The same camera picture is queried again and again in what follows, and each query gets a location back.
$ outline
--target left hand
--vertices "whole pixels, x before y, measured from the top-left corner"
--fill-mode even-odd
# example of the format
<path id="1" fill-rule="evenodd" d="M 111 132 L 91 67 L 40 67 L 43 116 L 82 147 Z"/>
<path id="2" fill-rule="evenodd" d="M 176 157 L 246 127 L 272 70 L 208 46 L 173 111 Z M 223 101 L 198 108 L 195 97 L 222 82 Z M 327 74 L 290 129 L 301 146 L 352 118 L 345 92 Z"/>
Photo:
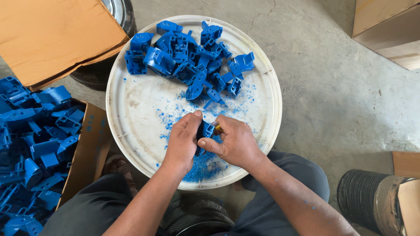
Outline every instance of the left hand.
<path id="1" fill-rule="evenodd" d="M 191 170 L 197 150 L 197 130 L 202 120 L 202 112 L 197 110 L 184 115 L 172 126 L 162 166 L 177 169 L 183 176 Z"/>

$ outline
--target forearm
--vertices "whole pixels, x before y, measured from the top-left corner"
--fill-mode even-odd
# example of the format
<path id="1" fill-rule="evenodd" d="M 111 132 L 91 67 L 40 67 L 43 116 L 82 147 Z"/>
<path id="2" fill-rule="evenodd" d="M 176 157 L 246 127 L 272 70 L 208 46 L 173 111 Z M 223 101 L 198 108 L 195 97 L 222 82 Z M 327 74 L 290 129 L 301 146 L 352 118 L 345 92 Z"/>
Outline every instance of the forearm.
<path id="1" fill-rule="evenodd" d="M 358 235 L 328 203 L 267 157 L 249 172 L 270 193 L 301 236 Z"/>
<path id="2" fill-rule="evenodd" d="M 176 168 L 161 166 L 103 235 L 154 236 L 183 177 Z"/>

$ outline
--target right hand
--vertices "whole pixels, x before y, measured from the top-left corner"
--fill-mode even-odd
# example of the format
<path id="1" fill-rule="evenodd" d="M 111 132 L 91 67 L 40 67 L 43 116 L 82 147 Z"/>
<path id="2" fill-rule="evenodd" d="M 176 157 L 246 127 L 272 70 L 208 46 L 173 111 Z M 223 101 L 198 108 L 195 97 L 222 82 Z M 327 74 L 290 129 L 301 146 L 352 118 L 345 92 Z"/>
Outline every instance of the right hand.
<path id="1" fill-rule="evenodd" d="M 262 161 L 265 155 L 260 151 L 248 124 L 224 115 L 219 115 L 216 122 L 223 129 L 223 133 L 220 133 L 223 142 L 219 144 L 213 139 L 201 138 L 198 146 L 248 172 Z"/>

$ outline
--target hand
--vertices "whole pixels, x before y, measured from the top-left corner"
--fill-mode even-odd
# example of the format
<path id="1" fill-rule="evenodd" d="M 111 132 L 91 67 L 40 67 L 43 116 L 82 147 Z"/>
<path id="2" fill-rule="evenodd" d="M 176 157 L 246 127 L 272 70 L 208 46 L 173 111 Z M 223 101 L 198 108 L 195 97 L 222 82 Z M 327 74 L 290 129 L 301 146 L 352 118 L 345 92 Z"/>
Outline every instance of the hand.
<path id="1" fill-rule="evenodd" d="M 168 149 L 162 166 L 181 171 L 186 175 L 192 168 L 197 150 L 197 130 L 203 120 L 200 110 L 184 115 L 176 122 L 169 135 Z"/>
<path id="2" fill-rule="evenodd" d="M 219 144 L 213 139 L 201 138 L 198 140 L 200 147 L 248 172 L 265 157 L 264 153 L 260 151 L 249 125 L 224 115 L 219 115 L 216 122 L 223 129 L 223 133 L 220 133 L 223 143 Z"/>

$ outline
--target knee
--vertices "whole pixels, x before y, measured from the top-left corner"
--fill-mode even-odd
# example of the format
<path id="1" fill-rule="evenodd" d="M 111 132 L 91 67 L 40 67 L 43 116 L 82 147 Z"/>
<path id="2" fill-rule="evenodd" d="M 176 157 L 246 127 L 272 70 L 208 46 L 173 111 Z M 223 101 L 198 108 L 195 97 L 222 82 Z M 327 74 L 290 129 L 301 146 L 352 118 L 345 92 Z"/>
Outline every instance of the knee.
<path id="1" fill-rule="evenodd" d="M 268 154 L 268 156 L 273 155 L 281 157 L 272 160 L 273 163 L 328 202 L 330 189 L 327 176 L 320 166 L 313 161 L 292 153 L 270 152 Z"/>

